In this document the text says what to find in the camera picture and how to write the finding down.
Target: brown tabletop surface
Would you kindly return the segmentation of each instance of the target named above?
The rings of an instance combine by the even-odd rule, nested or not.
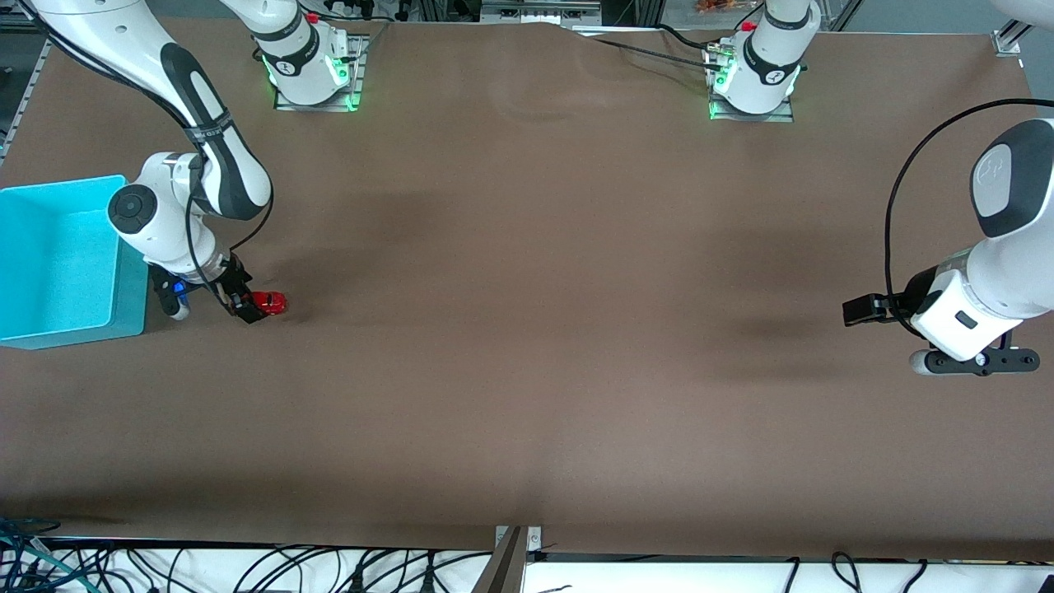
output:
[[[710,121],[691,66],[541,24],[392,25],[359,112],[278,113],[239,23],[168,26],[274,180],[239,253],[290,313],[245,327],[196,293],[176,323],[152,298],[140,337],[0,351],[0,514],[375,546],[526,523],[567,551],[1052,550],[1054,369],[921,378],[923,342],[841,322],[882,290],[915,143],[1028,96],[987,37],[820,35],[797,121],[750,124]],[[981,237],[970,169],[1034,114],[973,116],[918,160],[899,285]],[[163,150],[189,144],[159,108],[55,52],[0,180],[132,179]],[[1017,341],[1054,357],[1052,323]]]

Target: red cap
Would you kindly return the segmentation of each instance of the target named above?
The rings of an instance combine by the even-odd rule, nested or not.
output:
[[[286,295],[281,292],[253,292],[253,303],[269,316],[286,313]]]

